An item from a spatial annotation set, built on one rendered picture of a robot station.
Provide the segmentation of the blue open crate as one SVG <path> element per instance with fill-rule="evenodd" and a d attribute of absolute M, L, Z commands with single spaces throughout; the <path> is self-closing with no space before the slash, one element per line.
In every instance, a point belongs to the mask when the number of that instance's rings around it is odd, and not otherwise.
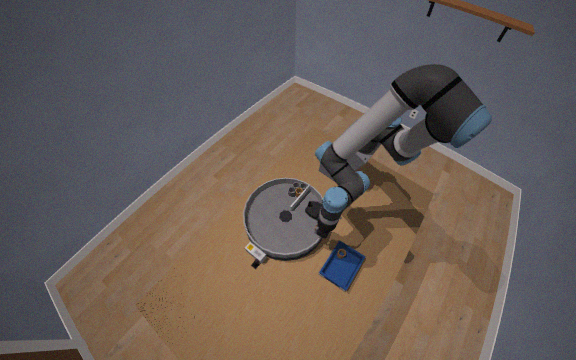
<path fill-rule="evenodd" d="M 344 258 L 338 258 L 337 257 L 337 252 L 340 249 L 344 249 L 346 251 L 346 255 Z M 323 267 L 319 271 L 318 275 L 320 275 L 321 277 L 325 276 L 324 278 L 326 278 L 327 280 L 329 280 L 330 282 L 332 282 L 336 286 L 338 286 L 338 287 L 340 286 L 339 289 L 341 289 L 342 291 L 345 291 L 345 290 L 347 291 L 349 285 L 351 284 L 353 278 L 355 277 L 355 275 L 356 275 L 357 271 L 359 270 L 365 257 L 366 256 L 362 255 L 361 253 L 357 252 L 356 250 L 354 250 L 353 248 L 349 247 L 348 245 L 346 245 L 345 243 L 343 243 L 339 240 L 339 242 L 335 246 L 334 250 L 332 251 L 332 253 L 328 257 L 327 261 L 325 262 L 325 264 L 323 265 Z M 361 259 L 361 261 L 360 261 L 360 259 Z M 356 266 L 358 266 L 358 267 L 355 270 Z M 354 270 L 355 270 L 355 272 L 354 272 Z M 351 277 L 351 279 L 350 279 L 350 277 Z M 349 279 L 350 279 L 350 281 L 349 281 Z M 347 285 L 347 286 L 345 287 L 345 285 Z"/>

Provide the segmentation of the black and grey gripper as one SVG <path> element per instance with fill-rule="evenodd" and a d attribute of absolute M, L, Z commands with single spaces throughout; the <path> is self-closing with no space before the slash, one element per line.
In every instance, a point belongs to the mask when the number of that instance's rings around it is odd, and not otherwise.
<path fill-rule="evenodd" d="M 338 220 L 335 221 L 326 220 L 321 214 L 321 206 L 322 204 L 319 202 L 310 201 L 305 209 L 305 212 L 308 214 L 309 217 L 319 221 L 317 222 L 318 227 L 316 226 L 315 228 L 315 234 L 317 234 L 322 238 L 327 238 L 329 232 L 333 231 L 336 228 L 339 219 L 341 220 L 342 217 L 340 217 Z"/>

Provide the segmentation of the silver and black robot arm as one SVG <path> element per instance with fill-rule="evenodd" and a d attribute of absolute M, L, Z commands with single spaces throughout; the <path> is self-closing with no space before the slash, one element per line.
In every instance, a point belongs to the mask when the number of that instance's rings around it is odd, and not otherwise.
<path fill-rule="evenodd" d="M 329 188 L 323 197 L 321 214 L 326 220 L 338 220 L 370 186 L 368 176 L 362 171 L 355 173 L 346 161 L 356 152 L 372 152 L 379 140 L 402 166 L 415 160 L 420 149 L 437 142 L 463 146 L 492 120 L 486 106 L 447 66 L 419 66 L 391 84 L 390 90 L 335 142 L 327 141 L 315 151 L 320 164 L 339 185 Z M 404 129 L 400 116 L 419 105 L 426 111 L 425 119 Z"/>

